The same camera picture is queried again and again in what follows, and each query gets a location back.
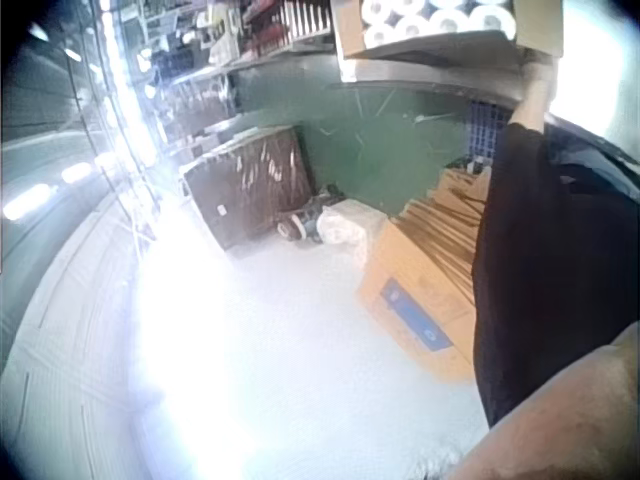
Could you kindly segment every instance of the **toilet paper roll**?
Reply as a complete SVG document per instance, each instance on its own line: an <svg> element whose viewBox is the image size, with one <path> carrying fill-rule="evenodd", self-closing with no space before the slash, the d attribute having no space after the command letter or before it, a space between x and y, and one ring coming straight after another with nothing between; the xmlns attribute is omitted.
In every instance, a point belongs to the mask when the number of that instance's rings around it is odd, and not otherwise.
<svg viewBox="0 0 640 480"><path fill-rule="evenodd" d="M360 16L369 25L379 25L391 16L391 0L364 0Z"/></svg>
<svg viewBox="0 0 640 480"><path fill-rule="evenodd" d="M387 43L395 42L396 31L391 25L381 23L379 25L371 25L366 32L364 32L364 44L367 48L375 48L380 45L386 45Z"/></svg>
<svg viewBox="0 0 640 480"><path fill-rule="evenodd" d="M391 8L398 15L406 17L420 13L425 3L426 0L391 0Z"/></svg>
<svg viewBox="0 0 640 480"><path fill-rule="evenodd" d="M467 3L468 0L431 0L429 3L437 8L459 8Z"/></svg>
<svg viewBox="0 0 640 480"><path fill-rule="evenodd" d="M438 10L429 19L431 33L460 33L469 30L469 17L460 10Z"/></svg>
<svg viewBox="0 0 640 480"><path fill-rule="evenodd" d="M495 5L476 7L469 16L471 30L502 30L509 40L516 36L516 20L511 13Z"/></svg>
<svg viewBox="0 0 640 480"><path fill-rule="evenodd" d="M396 24L396 39L422 37L431 33L429 20L420 15L410 15L401 18Z"/></svg>

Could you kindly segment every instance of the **black clothing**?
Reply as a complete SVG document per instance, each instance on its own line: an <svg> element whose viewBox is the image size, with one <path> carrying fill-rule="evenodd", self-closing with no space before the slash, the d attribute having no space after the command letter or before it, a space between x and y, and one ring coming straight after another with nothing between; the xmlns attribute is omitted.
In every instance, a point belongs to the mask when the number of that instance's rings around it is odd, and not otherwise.
<svg viewBox="0 0 640 480"><path fill-rule="evenodd" d="M578 179L565 184L540 133L503 132L473 266L474 363L490 426L638 320L638 205L583 185L572 168Z"/></svg>

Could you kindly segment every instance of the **cardboard box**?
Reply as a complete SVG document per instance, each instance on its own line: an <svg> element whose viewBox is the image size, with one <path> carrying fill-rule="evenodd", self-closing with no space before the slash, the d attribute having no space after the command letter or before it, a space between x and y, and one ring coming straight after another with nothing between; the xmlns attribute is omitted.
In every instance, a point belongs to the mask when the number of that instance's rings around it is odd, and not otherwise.
<svg viewBox="0 0 640 480"><path fill-rule="evenodd" d="M473 379L475 307L396 225L387 221L359 296L418 363L442 379Z"/></svg>
<svg viewBox="0 0 640 480"><path fill-rule="evenodd" d="M422 63L440 67L519 68L518 47L560 58L564 51L562 0L513 0L516 40L500 31L431 35L366 49L360 0L332 2L345 58Z"/></svg>

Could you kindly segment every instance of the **blue label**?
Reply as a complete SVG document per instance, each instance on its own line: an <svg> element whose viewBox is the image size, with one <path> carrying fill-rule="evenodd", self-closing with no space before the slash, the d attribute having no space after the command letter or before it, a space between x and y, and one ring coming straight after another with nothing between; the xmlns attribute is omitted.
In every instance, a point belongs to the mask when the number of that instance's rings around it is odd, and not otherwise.
<svg viewBox="0 0 640 480"><path fill-rule="evenodd" d="M411 298L397 280L390 278L382 289L381 295L389 308L404 321L429 350L437 352L453 346L449 337L440 330L436 322Z"/></svg>

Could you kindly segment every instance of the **person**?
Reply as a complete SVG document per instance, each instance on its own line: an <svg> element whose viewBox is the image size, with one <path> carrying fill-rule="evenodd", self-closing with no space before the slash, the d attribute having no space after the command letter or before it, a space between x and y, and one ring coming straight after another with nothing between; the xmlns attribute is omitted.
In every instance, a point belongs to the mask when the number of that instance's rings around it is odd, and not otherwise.
<svg viewBox="0 0 640 480"><path fill-rule="evenodd" d="M591 155L550 161L556 71L528 54L493 165L473 265L491 430L451 480L638 477L638 203Z"/></svg>

